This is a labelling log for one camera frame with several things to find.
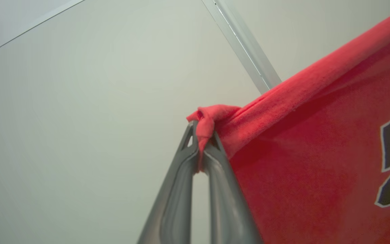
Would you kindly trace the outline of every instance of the metal strip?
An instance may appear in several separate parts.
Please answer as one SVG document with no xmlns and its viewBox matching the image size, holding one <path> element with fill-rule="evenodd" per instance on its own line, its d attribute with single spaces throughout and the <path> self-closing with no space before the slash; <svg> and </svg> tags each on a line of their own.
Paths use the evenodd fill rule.
<svg viewBox="0 0 390 244">
<path fill-rule="evenodd" d="M 202 0 L 261 94 L 281 83 L 266 54 L 232 4 Z"/>
</svg>

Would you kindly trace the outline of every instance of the beige surface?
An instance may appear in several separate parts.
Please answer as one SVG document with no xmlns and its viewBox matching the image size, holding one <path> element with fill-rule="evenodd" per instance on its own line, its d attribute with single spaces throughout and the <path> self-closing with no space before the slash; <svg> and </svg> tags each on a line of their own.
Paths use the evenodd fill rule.
<svg viewBox="0 0 390 244">
<path fill-rule="evenodd" d="M 390 16 L 390 0 L 230 0 L 285 81 Z"/>
<path fill-rule="evenodd" d="M 135 243 L 185 117 L 258 95 L 201 1 L 86 0 L 23 34 L 0 48 L 0 244 Z"/>
</svg>

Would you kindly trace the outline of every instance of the red fabric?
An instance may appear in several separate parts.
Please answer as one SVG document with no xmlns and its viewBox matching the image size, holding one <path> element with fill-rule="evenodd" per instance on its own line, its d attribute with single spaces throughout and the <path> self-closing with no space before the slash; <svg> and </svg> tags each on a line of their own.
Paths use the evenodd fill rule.
<svg viewBox="0 0 390 244">
<path fill-rule="evenodd" d="M 265 243 L 390 243 L 390 205 L 376 204 L 390 179 L 390 17 L 249 105 L 193 119 L 201 148 L 218 132 Z"/>
</svg>

